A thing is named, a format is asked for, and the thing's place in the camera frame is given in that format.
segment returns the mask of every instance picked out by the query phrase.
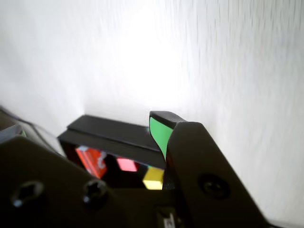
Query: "green sticker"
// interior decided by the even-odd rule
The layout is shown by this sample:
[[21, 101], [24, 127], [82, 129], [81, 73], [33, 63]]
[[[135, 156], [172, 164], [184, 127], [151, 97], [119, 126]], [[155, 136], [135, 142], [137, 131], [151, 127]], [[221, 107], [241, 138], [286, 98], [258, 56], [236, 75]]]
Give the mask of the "green sticker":
[[166, 159], [167, 145], [173, 129], [150, 117], [150, 132], [153, 139], [160, 147], [164, 158]]

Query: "screw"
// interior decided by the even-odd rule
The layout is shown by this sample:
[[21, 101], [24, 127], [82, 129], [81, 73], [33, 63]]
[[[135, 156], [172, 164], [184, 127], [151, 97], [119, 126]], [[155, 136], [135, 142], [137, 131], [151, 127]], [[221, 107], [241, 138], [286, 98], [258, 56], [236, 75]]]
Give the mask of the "screw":
[[37, 201], [44, 191], [44, 185], [39, 181], [28, 181], [20, 185], [11, 197], [12, 204], [16, 208]]
[[99, 207], [107, 196], [106, 183], [102, 180], [91, 180], [85, 187], [83, 201], [91, 207]]
[[228, 184], [213, 174], [200, 175], [198, 184], [207, 196], [218, 200], [225, 199], [230, 194], [230, 188]]

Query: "textured white surface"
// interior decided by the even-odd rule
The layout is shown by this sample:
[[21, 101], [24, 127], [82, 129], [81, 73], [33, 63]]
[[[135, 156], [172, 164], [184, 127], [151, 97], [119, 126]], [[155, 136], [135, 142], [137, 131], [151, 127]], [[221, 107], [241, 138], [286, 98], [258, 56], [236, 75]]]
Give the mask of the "textured white surface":
[[1, 0], [0, 102], [55, 135], [83, 113], [203, 123], [269, 219], [304, 225], [304, 26], [293, 0]]

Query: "black mechanical part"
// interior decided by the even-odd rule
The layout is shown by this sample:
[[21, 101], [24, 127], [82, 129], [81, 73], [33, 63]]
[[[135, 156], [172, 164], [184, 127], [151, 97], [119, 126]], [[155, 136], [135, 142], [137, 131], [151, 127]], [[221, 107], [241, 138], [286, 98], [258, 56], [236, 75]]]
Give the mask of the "black mechanical part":
[[[167, 115], [162, 113], [158, 120]], [[83, 186], [92, 180], [83, 169], [23, 137], [1, 144], [0, 180], [6, 183], [0, 194], [2, 223], [12, 227], [154, 228], [162, 224], [157, 218], [159, 208], [163, 208], [169, 210], [163, 216], [164, 224], [169, 226], [174, 221], [175, 227], [268, 227], [204, 126], [178, 118], [174, 124], [176, 118], [167, 121], [174, 130], [166, 159], [175, 189], [115, 190], [107, 187], [107, 197], [97, 209], [83, 202]], [[17, 209], [10, 196], [18, 186], [30, 180], [44, 184], [47, 202], [39, 210]]]
[[[150, 115], [157, 118], [158, 113], [158, 121], [161, 121], [163, 112], [151, 112]], [[202, 124], [176, 122], [168, 142], [166, 162], [190, 222], [188, 226], [267, 226], [242, 182]]]

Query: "small label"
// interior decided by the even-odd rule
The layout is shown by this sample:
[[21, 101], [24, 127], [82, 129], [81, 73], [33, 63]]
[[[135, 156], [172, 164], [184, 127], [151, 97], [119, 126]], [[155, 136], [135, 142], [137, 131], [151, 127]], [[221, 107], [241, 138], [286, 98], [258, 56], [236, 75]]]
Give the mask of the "small label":
[[170, 218], [163, 219], [165, 228], [175, 228], [174, 217], [172, 213], [170, 213]]

